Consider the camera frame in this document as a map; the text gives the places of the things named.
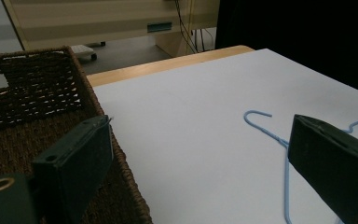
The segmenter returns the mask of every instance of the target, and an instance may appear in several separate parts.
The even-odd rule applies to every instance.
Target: cable
[[[213,36],[211,33],[209,33],[209,31],[207,29],[204,29],[206,31],[206,33],[208,33],[211,36],[211,42],[212,42],[212,49],[214,49],[214,45],[213,45]]]
[[[202,51],[205,51],[205,46],[204,46],[204,44],[203,44],[202,29],[200,29],[200,32],[201,32]]]
[[[196,33],[194,34],[194,42],[196,43],[196,52],[199,52],[199,41],[197,39],[197,30]]]
[[[180,32],[182,34],[183,39],[185,40],[185,42],[187,43],[187,45],[191,48],[191,50],[193,51],[193,53],[196,53],[196,51],[194,50],[196,48],[195,44],[193,43],[192,39],[191,39],[191,35],[188,33],[185,24],[182,21],[182,16],[180,14],[180,6],[179,6],[179,0],[175,0],[175,4],[176,4],[176,11],[178,12],[178,17],[179,17],[179,27],[180,27]],[[193,46],[190,45],[190,43],[188,42],[188,40],[185,37],[185,34],[183,33],[183,30],[185,30],[188,39],[190,39],[190,42]]]

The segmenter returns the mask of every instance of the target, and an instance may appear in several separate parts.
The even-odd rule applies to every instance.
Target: white table
[[[285,149],[294,114],[340,129],[358,120],[358,90],[268,49],[94,88],[155,223],[285,223]],[[353,134],[358,137],[358,127]],[[293,224],[337,216],[290,168]]]

